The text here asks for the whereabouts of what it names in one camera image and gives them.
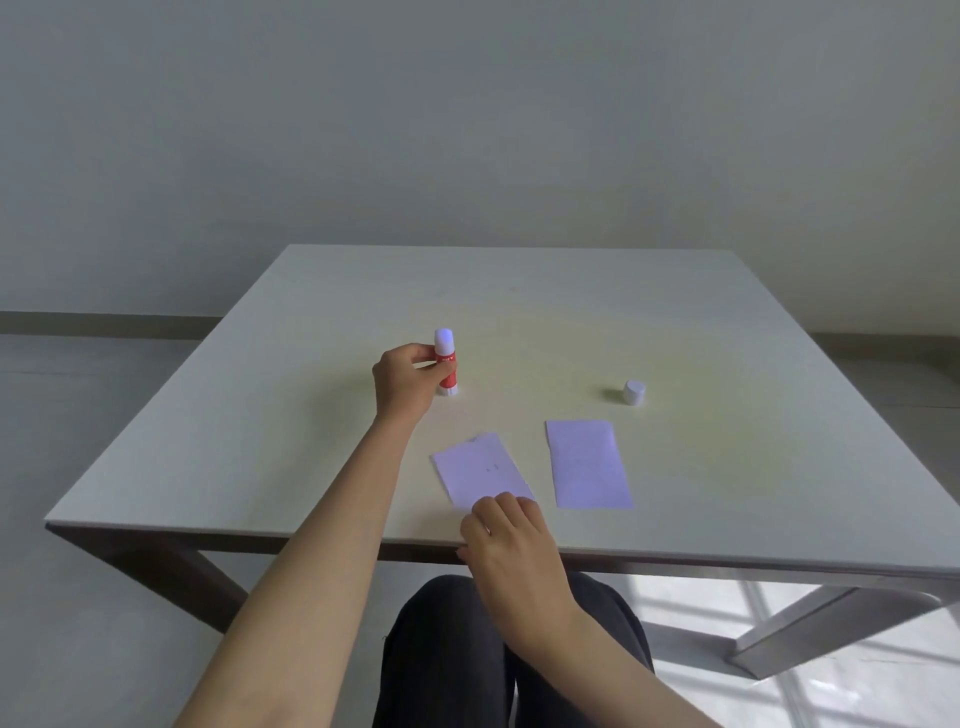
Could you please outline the person's right hand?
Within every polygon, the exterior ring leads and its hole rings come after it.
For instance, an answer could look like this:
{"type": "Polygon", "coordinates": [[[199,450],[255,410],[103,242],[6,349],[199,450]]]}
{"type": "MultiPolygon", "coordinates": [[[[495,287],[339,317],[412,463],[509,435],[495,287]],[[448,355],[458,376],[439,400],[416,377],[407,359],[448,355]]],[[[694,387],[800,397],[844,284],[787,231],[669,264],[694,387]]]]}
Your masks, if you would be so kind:
{"type": "Polygon", "coordinates": [[[502,639],[524,659],[552,654],[581,610],[540,506],[502,492],[464,517],[479,518],[489,532],[481,562],[466,566],[502,639]]]}

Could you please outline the person's left hand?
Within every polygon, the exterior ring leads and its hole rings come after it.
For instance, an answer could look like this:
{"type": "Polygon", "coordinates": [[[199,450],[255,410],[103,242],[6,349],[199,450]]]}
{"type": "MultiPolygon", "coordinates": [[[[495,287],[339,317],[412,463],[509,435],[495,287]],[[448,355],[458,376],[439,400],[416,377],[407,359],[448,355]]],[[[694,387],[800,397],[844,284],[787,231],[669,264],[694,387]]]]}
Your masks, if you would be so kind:
{"type": "Polygon", "coordinates": [[[444,377],[421,377],[435,362],[434,346],[409,343],[385,351],[372,367],[376,419],[413,429],[424,417],[444,377]]]}

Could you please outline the red and white glue stick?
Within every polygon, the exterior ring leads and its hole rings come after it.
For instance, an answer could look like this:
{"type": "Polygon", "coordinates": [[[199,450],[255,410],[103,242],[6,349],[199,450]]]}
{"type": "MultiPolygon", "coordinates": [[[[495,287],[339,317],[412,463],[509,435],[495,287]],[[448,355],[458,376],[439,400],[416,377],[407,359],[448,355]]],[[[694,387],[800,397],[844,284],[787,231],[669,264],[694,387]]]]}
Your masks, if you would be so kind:
{"type": "MultiPolygon", "coordinates": [[[[435,362],[456,362],[456,346],[453,331],[450,328],[437,328],[434,332],[435,362]]],[[[458,380],[455,370],[438,383],[438,393],[443,396],[454,396],[458,393],[458,380]]]]}

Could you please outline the white paper slip with marks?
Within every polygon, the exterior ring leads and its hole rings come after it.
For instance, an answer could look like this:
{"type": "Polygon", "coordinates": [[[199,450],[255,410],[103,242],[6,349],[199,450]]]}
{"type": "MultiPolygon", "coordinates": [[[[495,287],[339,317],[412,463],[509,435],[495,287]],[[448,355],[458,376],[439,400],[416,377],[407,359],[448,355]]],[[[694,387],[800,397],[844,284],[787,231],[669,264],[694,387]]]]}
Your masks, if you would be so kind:
{"type": "Polygon", "coordinates": [[[534,493],[495,433],[482,433],[433,453],[430,460],[453,507],[469,512],[485,497],[510,493],[533,501],[534,493]]]}

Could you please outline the person's left forearm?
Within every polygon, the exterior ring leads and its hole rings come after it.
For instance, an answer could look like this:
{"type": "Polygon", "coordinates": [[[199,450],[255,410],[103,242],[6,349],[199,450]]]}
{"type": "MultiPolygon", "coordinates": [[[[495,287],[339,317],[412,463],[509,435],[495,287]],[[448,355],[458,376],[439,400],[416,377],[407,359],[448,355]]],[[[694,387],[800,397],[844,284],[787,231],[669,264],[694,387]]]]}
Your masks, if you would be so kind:
{"type": "Polygon", "coordinates": [[[417,419],[378,414],[224,634],[173,728],[330,728],[417,419]]]}

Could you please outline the person's right forearm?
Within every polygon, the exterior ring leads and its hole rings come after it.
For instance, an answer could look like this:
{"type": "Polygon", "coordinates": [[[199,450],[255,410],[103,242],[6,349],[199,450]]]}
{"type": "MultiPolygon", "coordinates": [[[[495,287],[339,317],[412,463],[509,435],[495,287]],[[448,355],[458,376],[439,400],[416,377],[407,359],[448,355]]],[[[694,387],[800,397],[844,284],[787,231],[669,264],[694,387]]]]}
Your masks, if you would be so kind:
{"type": "Polygon", "coordinates": [[[573,600],[495,608],[493,616],[509,648],[602,728],[721,728],[573,600]]]}

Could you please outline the person's black trousers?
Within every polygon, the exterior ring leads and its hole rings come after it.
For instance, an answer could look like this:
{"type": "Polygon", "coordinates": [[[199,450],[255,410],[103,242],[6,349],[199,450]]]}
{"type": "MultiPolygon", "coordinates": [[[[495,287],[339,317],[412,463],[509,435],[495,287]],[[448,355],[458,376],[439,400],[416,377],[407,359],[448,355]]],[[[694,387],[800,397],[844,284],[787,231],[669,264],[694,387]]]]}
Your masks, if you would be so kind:
{"type": "Polygon", "coordinates": [[[371,728],[595,728],[500,637],[474,579],[412,596],[383,646],[371,728]]]}

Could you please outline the plain white paper slip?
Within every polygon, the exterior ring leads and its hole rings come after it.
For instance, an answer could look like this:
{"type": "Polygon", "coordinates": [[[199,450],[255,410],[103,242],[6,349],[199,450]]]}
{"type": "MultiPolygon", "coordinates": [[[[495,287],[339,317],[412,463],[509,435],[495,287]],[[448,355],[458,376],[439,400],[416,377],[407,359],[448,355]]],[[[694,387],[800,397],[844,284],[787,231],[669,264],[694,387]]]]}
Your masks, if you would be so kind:
{"type": "Polygon", "coordinates": [[[604,419],[546,420],[558,508],[632,509],[614,426],[604,419]]]}

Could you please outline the white table with grey legs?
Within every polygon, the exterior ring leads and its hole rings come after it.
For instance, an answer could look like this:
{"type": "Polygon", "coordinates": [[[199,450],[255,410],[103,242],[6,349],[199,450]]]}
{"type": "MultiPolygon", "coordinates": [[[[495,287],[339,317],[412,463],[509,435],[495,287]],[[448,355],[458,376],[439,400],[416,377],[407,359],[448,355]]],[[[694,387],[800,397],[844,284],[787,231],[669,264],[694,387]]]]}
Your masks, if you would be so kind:
{"type": "Polygon", "coordinates": [[[570,569],[815,585],[667,656],[766,678],[960,602],[960,506],[731,252],[291,245],[45,517],[224,632],[204,552],[279,553],[374,418],[381,352],[450,327],[383,561],[457,565],[430,456],[495,433],[570,569]],[[624,383],[646,385],[630,406],[624,383]],[[631,509],[557,506],[546,421],[613,425],[631,509]]]}

